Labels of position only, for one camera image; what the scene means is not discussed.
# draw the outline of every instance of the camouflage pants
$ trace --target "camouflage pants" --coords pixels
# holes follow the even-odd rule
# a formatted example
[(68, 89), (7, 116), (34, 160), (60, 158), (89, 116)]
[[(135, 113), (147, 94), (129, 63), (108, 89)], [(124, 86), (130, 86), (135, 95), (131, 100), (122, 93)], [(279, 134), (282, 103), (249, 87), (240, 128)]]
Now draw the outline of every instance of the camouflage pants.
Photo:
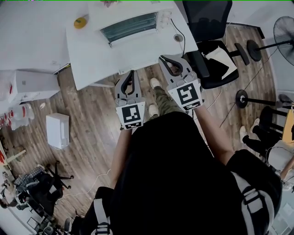
[[(176, 102), (166, 94), (166, 92), (161, 87), (154, 87), (154, 92), (156, 96), (156, 103), (159, 109), (159, 116), (162, 116), (170, 112), (184, 112), (178, 107)], [(158, 115), (155, 114), (152, 117), (150, 117), (149, 120), (155, 119), (157, 117)]]

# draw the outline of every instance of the standing fan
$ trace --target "standing fan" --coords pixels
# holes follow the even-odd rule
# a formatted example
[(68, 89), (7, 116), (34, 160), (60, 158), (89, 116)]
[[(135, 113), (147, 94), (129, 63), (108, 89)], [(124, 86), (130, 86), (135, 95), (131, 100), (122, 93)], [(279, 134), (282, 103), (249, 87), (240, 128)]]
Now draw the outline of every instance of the standing fan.
[(278, 18), (274, 25), (275, 44), (259, 47), (253, 40), (247, 41), (247, 51), (254, 61), (261, 60), (261, 50), (277, 46), (283, 57), (294, 65), (294, 18)]

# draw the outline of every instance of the white box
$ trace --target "white box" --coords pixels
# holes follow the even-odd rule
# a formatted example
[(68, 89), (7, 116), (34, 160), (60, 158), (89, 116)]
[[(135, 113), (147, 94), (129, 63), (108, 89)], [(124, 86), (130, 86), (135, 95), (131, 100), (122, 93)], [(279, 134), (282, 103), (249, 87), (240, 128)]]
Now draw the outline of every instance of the white box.
[(48, 144), (58, 149), (69, 145), (69, 116), (53, 113), (46, 116)]
[(48, 99), (60, 91), (56, 75), (26, 71), (14, 73), (9, 103)]

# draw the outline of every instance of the backpack strap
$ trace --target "backpack strap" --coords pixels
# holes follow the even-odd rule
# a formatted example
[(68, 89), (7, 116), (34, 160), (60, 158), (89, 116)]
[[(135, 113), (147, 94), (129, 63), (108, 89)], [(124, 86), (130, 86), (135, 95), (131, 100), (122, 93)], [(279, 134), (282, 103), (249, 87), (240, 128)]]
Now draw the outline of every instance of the backpack strap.
[(101, 198), (94, 200), (94, 209), (98, 226), (91, 235), (113, 235), (110, 229), (110, 219), (106, 217)]
[(240, 192), (243, 194), (241, 210), (247, 228), (248, 235), (255, 235), (254, 225), (251, 215), (263, 209), (263, 202), (266, 204), (266, 209), (269, 215), (269, 223), (266, 230), (272, 225), (274, 220), (274, 205), (271, 197), (264, 191), (256, 190), (246, 180), (240, 177), (237, 173), (232, 172)]

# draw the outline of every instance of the fan base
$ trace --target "fan base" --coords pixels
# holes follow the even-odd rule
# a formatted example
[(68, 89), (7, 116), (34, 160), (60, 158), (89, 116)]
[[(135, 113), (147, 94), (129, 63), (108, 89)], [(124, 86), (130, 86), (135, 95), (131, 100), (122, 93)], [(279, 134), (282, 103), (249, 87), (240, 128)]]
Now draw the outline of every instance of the fan base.
[(244, 101), (243, 98), (248, 98), (247, 92), (245, 90), (239, 90), (236, 93), (236, 105), (238, 108), (245, 108), (248, 101)]
[(248, 51), (250, 57), (256, 62), (261, 60), (261, 52), (260, 52), (260, 50), (256, 50), (258, 48), (259, 48), (259, 46), (253, 40), (247, 41), (247, 51)]

